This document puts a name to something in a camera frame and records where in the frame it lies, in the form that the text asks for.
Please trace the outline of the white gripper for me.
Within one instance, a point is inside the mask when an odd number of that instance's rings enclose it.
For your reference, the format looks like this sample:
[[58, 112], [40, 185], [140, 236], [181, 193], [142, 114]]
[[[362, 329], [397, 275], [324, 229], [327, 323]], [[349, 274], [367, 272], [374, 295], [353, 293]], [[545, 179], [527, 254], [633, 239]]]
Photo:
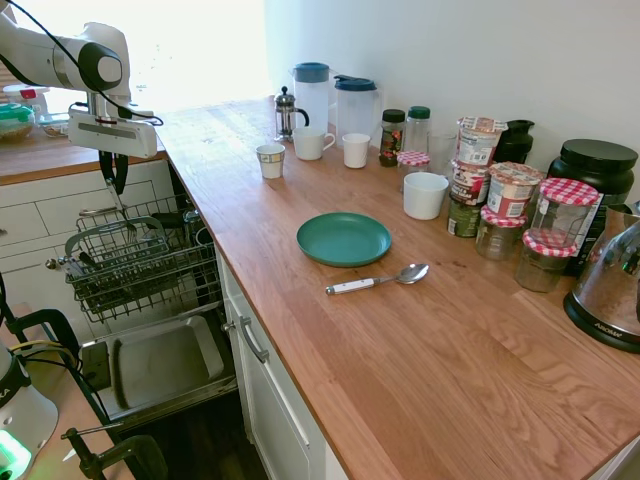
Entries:
[[156, 131], [148, 123], [123, 119], [98, 121], [95, 116], [79, 110], [69, 111], [68, 138], [75, 146], [99, 151], [100, 170], [108, 187], [114, 186], [111, 153], [117, 154], [117, 195], [121, 195], [126, 186], [128, 156], [151, 158], [158, 152]]

